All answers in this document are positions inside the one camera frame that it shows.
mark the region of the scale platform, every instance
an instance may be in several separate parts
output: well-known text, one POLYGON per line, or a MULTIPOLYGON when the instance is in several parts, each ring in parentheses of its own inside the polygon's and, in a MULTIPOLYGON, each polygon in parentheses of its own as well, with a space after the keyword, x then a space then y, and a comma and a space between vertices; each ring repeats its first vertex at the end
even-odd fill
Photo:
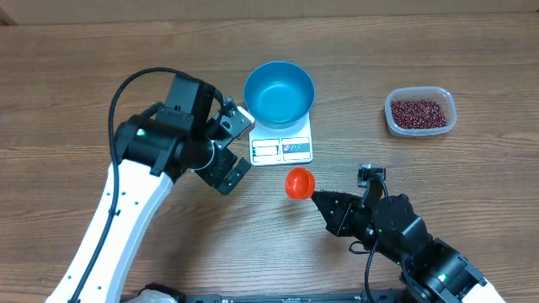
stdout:
POLYGON ((309 114, 282 130, 257 124, 249 133, 249 154, 253 166, 312 162, 309 114))

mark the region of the plastic container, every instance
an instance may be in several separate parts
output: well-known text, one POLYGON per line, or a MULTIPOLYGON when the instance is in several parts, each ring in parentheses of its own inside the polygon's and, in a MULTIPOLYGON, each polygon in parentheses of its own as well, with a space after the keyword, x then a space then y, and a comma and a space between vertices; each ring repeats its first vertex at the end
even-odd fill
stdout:
POLYGON ((392 135, 398 137, 437 136, 445 134, 446 132, 452 130, 456 124, 455 101, 446 89, 439 87, 414 87, 395 89, 392 93, 389 94, 389 96, 387 96, 385 110, 387 128, 392 135), (404 129, 398 126, 393 120, 393 116, 391 113, 391 102, 404 100, 435 101, 440 105, 442 112, 446 116, 447 126, 437 127, 433 129, 404 129))

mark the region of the red bean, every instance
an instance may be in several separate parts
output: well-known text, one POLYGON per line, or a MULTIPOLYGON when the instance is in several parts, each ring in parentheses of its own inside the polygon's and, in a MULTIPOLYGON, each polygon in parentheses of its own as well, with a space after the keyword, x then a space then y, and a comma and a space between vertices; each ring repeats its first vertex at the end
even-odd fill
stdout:
POLYGON ((395 124, 404 129, 429 129, 447 126, 441 107, 435 101, 395 101, 391 103, 395 124))

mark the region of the bowl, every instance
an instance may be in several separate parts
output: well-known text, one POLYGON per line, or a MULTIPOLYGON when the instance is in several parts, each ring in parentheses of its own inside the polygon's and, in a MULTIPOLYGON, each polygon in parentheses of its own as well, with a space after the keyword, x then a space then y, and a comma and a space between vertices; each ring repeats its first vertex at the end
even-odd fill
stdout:
POLYGON ((413 87, 399 88, 394 90, 386 98, 385 104, 386 122, 389 132, 397 137, 423 137, 442 135, 455 127, 456 107, 451 94, 444 88, 439 87, 413 87), (446 117, 447 126, 429 129, 405 129, 398 126, 392 116, 391 103, 396 101, 420 101, 429 100, 438 103, 446 117))
POLYGON ((296 124, 314 104, 314 84, 299 66, 285 61, 266 63, 245 82, 245 105, 257 123, 274 129, 296 124))

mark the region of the wood grain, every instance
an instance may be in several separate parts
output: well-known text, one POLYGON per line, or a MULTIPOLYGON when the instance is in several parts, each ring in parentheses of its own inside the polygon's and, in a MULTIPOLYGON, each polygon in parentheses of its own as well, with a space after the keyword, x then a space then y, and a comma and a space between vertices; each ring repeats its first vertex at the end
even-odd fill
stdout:
POLYGON ((0 0, 16 24, 532 13, 539 0, 0 0))
MULTIPOLYGON (((318 189, 361 192, 359 163, 387 167, 430 232, 467 255, 508 302, 539 300, 537 14, 233 20, 0 28, 0 301, 42 302, 82 240, 109 165, 106 119, 120 83, 170 66, 242 100, 248 74, 273 60, 303 66, 318 189), (391 137, 395 88, 436 85, 458 122, 433 139, 391 137)), ((125 91, 122 121, 163 100, 171 78, 125 91)), ((234 143, 248 156, 248 142, 234 143)), ((125 285, 189 293, 362 290, 366 257, 324 230, 311 202, 288 200, 290 167, 254 167, 222 197, 187 175, 150 225, 125 285)), ((376 257, 371 287, 401 287, 376 257)))

